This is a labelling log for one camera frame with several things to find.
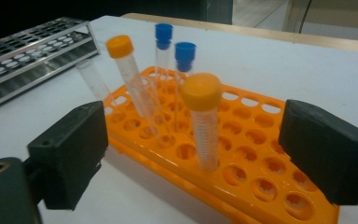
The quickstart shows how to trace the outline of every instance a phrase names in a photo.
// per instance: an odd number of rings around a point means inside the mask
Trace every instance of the cable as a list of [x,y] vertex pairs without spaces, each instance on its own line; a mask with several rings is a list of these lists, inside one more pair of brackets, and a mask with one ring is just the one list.
[[303,17],[303,19],[302,19],[302,21],[301,21],[301,25],[300,25],[300,30],[298,31],[299,34],[301,34],[301,32],[302,32],[302,27],[303,27],[303,25],[304,25],[305,18],[307,17],[308,11],[310,10],[310,4],[311,4],[311,3],[312,3],[312,0],[310,0],[310,1],[308,2],[307,8],[305,9],[304,17]]

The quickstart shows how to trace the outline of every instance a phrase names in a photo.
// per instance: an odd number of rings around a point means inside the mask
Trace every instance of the orange cap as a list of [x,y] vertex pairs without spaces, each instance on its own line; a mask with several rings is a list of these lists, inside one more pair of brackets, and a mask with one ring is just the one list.
[[118,35],[106,42],[110,57],[117,59],[125,57],[133,52],[131,39],[127,35]]
[[185,105],[194,111],[208,111],[220,104],[222,84],[209,73],[199,73],[186,78],[182,86]]

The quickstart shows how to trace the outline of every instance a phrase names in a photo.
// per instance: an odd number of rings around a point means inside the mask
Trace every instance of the clear plastic tube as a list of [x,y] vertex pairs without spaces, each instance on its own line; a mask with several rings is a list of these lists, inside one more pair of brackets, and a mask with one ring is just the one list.
[[110,94],[101,74],[90,59],[83,60],[76,64],[76,69],[83,77],[95,99],[103,100]]
[[106,48],[110,56],[115,59],[117,68],[123,78],[129,94],[132,98],[133,104],[138,114],[143,117],[143,112],[140,103],[143,99],[137,99],[133,91],[134,87],[142,88],[142,76],[139,73],[135,58],[133,57],[133,46],[131,39],[127,35],[118,35],[106,42]]
[[182,97],[190,109],[200,168],[214,171],[218,166],[217,107],[222,97],[221,83],[212,74],[193,75],[185,80]]
[[174,138],[169,131],[167,121],[161,110],[154,79],[152,77],[142,77],[142,85],[142,88],[137,85],[129,85],[135,98],[141,102],[140,107],[148,123],[148,127],[142,132],[141,137],[146,139],[155,136],[159,147],[171,147],[174,144]]
[[113,122],[124,119],[124,113],[118,109],[115,99],[92,60],[86,59],[77,63],[76,70],[86,82],[95,99],[103,101],[105,115],[112,115]]
[[193,61],[195,59],[196,45],[189,42],[179,42],[175,44],[175,104],[174,104],[174,125],[173,129],[177,133],[188,131],[186,110],[181,97],[181,87],[184,80],[193,74]]
[[191,111],[191,120],[200,167],[206,172],[214,171],[218,166],[217,109]]
[[169,63],[171,53],[172,25],[168,23],[156,24],[156,80],[161,83],[163,93],[168,93]]

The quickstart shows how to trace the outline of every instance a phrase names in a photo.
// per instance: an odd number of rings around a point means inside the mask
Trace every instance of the table surface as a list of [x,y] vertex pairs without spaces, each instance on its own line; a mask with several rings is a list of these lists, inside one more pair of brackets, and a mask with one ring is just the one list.
[[[174,25],[172,42],[197,45],[194,72],[281,100],[318,105],[358,127],[358,41],[296,35],[140,14],[104,16],[90,25],[101,55],[92,60],[113,91],[123,84],[104,43],[129,35],[140,70],[154,65],[156,22]],[[73,108],[94,101],[75,68],[0,106],[0,158],[28,158],[26,146]],[[38,205],[44,223],[230,223],[142,165],[109,148],[73,212]],[[358,223],[341,206],[340,224]]]

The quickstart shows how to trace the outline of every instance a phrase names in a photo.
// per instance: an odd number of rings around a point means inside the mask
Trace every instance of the gray metal rack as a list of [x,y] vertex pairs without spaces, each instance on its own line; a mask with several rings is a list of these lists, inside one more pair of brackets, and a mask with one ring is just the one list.
[[0,104],[100,54],[90,23],[58,18],[0,39]]

